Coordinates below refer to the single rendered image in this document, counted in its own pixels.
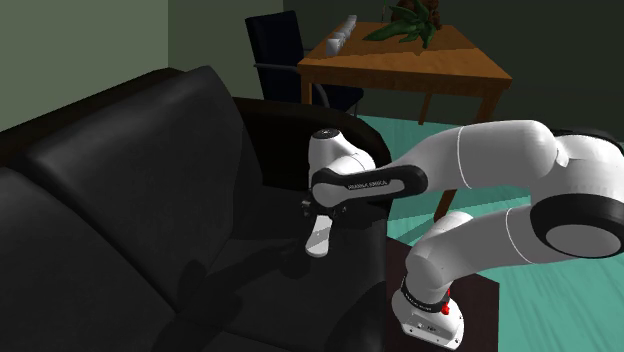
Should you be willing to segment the dark robot stand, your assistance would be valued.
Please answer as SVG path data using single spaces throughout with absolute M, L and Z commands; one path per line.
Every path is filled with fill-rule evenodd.
M 465 321 L 461 344 L 455 351 L 406 335 L 394 316 L 391 298 L 405 275 L 405 257 L 411 247 L 387 237 L 386 338 L 384 352 L 498 352 L 499 284 L 478 274 L 457 279 L 450 297 Z

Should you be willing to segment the black leather sofa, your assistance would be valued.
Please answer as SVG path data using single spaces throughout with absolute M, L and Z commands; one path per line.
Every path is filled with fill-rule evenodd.
M 385 203 L 351 205 L 300 279 L 308 143 L 347 113 L 235 98 L 210 67 L 144 76 L 0 169 L 0 352 L 384 352 Z

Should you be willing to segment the black office chair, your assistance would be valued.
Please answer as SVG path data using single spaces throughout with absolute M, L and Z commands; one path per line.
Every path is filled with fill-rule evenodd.
M 304 58 L 296 12 L 293 10 L 245 19 L 263 97 L 265 100 L 300 103 L 301 76 L 297 64 Z M 358 112 L 361 88 L 314 84 L 313 104 L 343 112 Z

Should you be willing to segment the wooden table with plant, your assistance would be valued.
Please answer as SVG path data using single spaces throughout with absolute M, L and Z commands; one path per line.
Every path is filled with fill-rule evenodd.
M 398 38 L 366 41 L 380 22 L 359 22 L 335 56 L 326 54 L 321 41 L 298 64 L 300 101 L 313 102 L 318 84 L 423 92 L 420 117 L 426 116 L 435 94 L 478 97 L 482 100 L 475 121 L 491 119 L 501 94 L 512 77 L 471 43 L 458 29 L 445 24 L 426 49 L 422 41 L 401 43 Z

